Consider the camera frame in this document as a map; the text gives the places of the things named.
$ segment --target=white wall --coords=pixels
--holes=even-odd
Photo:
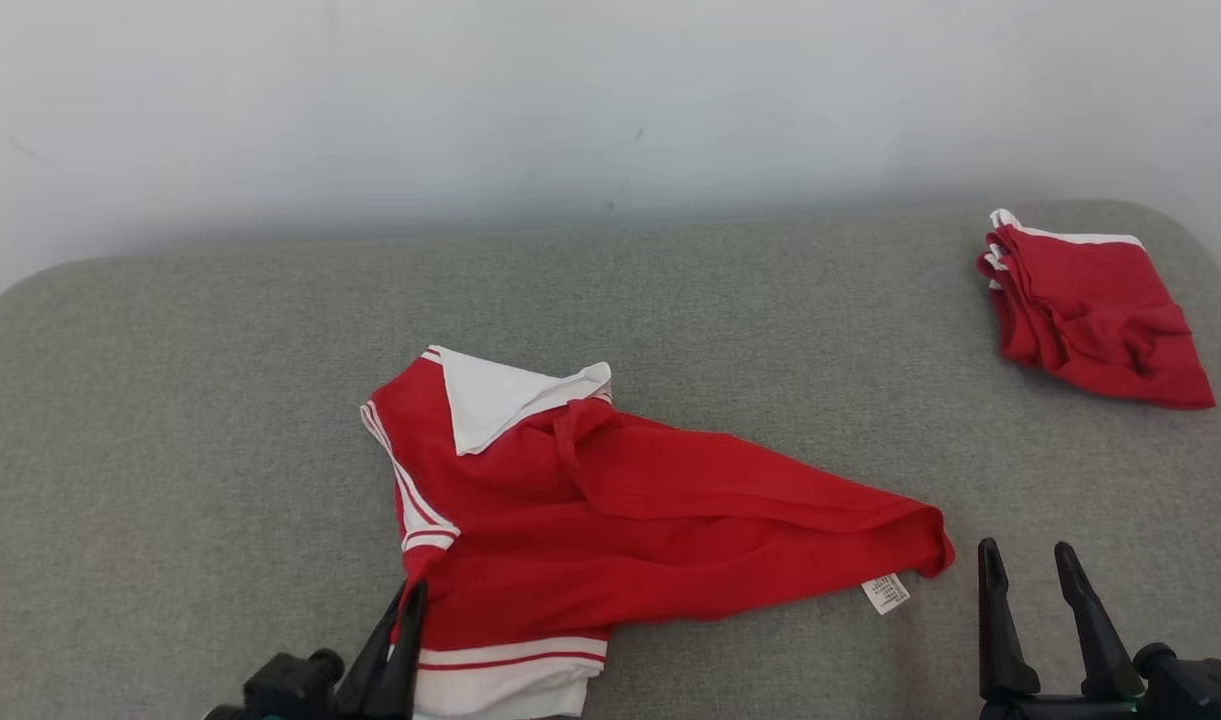
[[[1221,261],[1221,2],[0,0],[0,292],[181,222],[1020,195],[1150,204]]]

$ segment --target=clothing tag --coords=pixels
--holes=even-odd
[[[867,598],[872,600],[872,607],[880,615],[902,605],[904,600],[912,597],[908,594],[908,588],[899,582],[899,576],[895,574],[885,575],[884,578],[869,580],[869,582],[862,583],[862,588],[867,593]]]

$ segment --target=red garment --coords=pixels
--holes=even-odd
[[[432,347],[361,408],[429,581],[418,710],[575,714],[618,624],[717,620],[954,559],[934,506]]]
[[[976,265],[990,279],[1005,358],[1099,395],[1214,406],[1183,310],[1136,237],[1026,228],[1009,210],[993,225]]]

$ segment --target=clothing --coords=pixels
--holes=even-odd
[[[1023,227],[1009,210],[976,261],[989,278],[1002,355],[1099,395],[1214,406],[1192,332],[1139,238]]]
[[[430,347],[361,408],[389,452],[403,564],[426,578],[415,707],[578,715],[618,624],[717,620],[952,564],[934,506],[764,447]]]

